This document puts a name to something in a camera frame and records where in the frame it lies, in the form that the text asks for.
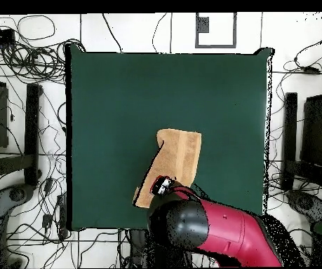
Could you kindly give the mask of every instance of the black stand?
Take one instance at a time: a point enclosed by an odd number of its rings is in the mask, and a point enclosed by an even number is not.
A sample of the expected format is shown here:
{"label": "black stand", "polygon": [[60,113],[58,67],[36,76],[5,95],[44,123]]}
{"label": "black stand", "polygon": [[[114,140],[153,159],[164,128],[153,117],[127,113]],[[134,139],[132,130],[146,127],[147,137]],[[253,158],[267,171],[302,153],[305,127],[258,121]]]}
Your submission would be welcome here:
{"label": "black stand", "polygon": [[39,179],[39,98],[42,87],[27,85],[25,117],[25,154],[0,158],[0,175],[24,170],[25,184],[36,186]]}

